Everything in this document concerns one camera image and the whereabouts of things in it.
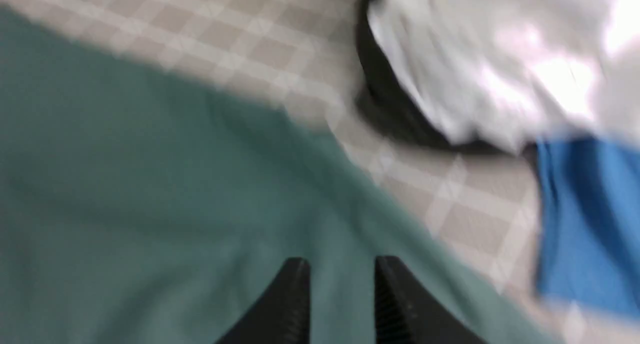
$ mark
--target white cloth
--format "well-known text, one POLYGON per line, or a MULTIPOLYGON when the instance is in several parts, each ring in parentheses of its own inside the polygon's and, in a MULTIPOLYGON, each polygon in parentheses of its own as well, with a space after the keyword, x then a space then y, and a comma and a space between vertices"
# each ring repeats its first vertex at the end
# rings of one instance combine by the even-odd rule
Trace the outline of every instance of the white cloth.
POLYGON ((567 134, 640 146, 640 0, 377 0, 398 81, 455 144, 567 134))

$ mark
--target beige checkered floor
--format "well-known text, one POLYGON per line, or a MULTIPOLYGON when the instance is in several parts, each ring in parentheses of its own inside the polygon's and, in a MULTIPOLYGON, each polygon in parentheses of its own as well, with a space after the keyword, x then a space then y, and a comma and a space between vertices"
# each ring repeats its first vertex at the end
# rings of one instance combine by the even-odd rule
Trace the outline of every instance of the beige checkered floor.
POLYGON ((640 328, 533 298, 535 178, 523 161, 397 146, 353 114, 355 0, 2 0, 66 33, 329 125, 350 157, 496 289, 570 344, 640 343, 640 328))

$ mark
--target blue towel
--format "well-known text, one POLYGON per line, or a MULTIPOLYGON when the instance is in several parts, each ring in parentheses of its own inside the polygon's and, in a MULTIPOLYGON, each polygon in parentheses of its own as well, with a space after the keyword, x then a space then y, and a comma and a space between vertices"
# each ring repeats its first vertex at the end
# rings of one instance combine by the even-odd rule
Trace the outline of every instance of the blue towel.
POLYGON ((538 144, 537 290, 640 319, 640 152, 583 139, 538 144))

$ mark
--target black bag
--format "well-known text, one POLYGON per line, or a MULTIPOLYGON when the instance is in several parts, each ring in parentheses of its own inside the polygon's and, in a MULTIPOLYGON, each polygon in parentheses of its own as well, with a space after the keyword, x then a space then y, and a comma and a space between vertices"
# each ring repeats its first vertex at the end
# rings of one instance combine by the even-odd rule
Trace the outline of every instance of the black bag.
POLYGON ((367 19, 372 0, 359 0, 356 50, 365 77, 365 86, 356 100, 364 120, 382 135, 397 141, 435 150, 494 155, 502 151, 475 140, 452 145, 432 126, 409 95, 400 87, 387 57, 378 47, 367 19))

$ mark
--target green fabric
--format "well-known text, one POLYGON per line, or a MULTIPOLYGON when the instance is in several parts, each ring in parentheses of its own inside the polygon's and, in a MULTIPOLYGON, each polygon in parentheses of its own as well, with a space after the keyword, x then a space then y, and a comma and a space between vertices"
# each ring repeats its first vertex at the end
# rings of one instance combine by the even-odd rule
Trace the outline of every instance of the green fabric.
POLYGON ((375 255, 491 344, 550 342, 330 134, 8 7, 0 33, 3 344, 212 344, 290 256, 312 342, 374 343, 375 255))

